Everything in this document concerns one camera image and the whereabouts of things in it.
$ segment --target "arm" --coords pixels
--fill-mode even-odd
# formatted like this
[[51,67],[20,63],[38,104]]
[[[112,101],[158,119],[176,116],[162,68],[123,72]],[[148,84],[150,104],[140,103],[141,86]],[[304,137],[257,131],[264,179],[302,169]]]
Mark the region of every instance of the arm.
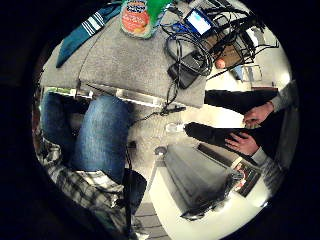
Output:
[[256,144],[254,138],[249,134],[240,133],[241,137],[233,133],[230,135],[232,140],[225,139],[226,146],[237,152],[251,156],[253,161],[255,161],[262,170],[264,183],[270,190],[271,195],[273,195],[282,182],[284,175],[280,165],[268,157],[263,149]]
[[278,94],[276,97],[271,99],[271,103],[274,107],[273,112],[278,112],[292,103],[297,104],[298,100],[298,90],[296,81],[289,82]]
[[298,91],[295,81],[289,82],[276,97],[266,102],[265,104],[254,107],[248,111],[243,118],[243,122],[248,127],[253,127],[262,123],[270,113],[278,112],[281,109],[287,108],[291,104],[298,104]]
[[270,190],[271,195],[273,195],[283,180],[284,171],[278,163],[265,154],[261,147],[251,156],[251,158],[260,167],[263,181]]

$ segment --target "black pants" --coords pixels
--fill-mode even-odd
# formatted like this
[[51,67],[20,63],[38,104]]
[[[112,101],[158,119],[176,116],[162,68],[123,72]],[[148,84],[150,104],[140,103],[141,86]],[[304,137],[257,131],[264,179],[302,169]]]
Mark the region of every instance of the black pants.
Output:
[[[266,90],[247,92],[210,90],[205,94],[204,103],[211,106],[227,108],[244,115],[253,107],[263,105],[276,95],[276,91]],[[225,146],[225,138],[232,139],[230,133],[239,135],[239,132],[245,132],[255,139],[258,146],[261,146],[269,157],[274,158],[278,146],[282,119],[283,111],[280,111],[278,113],[271,113],[268,118],[260,124],[261,127],[256,129],[213,128],[207,125],[191,122],[186,125],[185,130],[187,135],[190,137],[196,138],[202,142],[226,148],[232,152],[236,151]],[[250,159],[250,157],[239,152],[236,153],[247,160]]]

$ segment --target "striped scarf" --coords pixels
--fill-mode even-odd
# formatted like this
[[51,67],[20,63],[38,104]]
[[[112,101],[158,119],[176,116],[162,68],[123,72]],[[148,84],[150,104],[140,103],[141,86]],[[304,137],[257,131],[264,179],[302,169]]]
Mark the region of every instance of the striped scarf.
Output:
[[118,15],[120,9],[121,2],[110,3],[73,30],[62,42],[56,67],[60,68],[84,42],[96,34],[111,18]]

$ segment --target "striped fabric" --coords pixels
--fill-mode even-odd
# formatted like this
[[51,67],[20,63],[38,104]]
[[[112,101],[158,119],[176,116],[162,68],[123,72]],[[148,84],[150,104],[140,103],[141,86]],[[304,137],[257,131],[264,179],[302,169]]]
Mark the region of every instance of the striped fabric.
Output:
[[84,42],[103,28],[111,18],[118,15],[120,9],[121,2],[110,3],[73,30],[62,42],[56,67],[61,67]]
[[[124,234],[127,226],[125,208],[117,205],[117,200],[123,199],[124,186],[101,171],[72,171],[61,164],[61,156],[59,145],[41,138],[37,158],[57,187],[74,202],[89,209],[109,233]],[[129,239],[147,239],[149,234],[141,222],[133,215],[131,222]]]

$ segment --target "leg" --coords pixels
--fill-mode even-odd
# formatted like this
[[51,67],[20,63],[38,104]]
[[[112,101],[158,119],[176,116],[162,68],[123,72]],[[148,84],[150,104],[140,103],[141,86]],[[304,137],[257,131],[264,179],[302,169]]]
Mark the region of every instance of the leg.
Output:
[[121,183],[130,126],[128,105],[113,96],[100,96],[90,103],[70,161],[76,170],[101,170]]
[[204,103],[223,107],[245,114],[251,108],[260,106],[277,95],[276,91],[230,92],[225,90],[206,91]]
[[60,145],[64,157],[69,157],[74,150],[75,137],[67,121],[63,104],[65,98],[57,93],[45,93],[41,102],[40,124],[44,137]]
[[261,144],[261,134],[260,129],[243,129],[243,128],[213,128],[207,125],[191,122],[185,126],[185,131],[189,137],[193,137],[199,141],[206,142],[209,144],[216,145],[218,147],[223,147],[231,152],[235,152],[239,154],[244,159],[252,162],[251,158],[249,156],[246,156],[242,153],[239,153],[237,151],[234,151],[230,148],[228,148],[225,145],[225,139],[231,138],[230,133],[234,133],[238,136],[239,132],[245,132],[249,135],[251,135],[256,143],[258,145]]

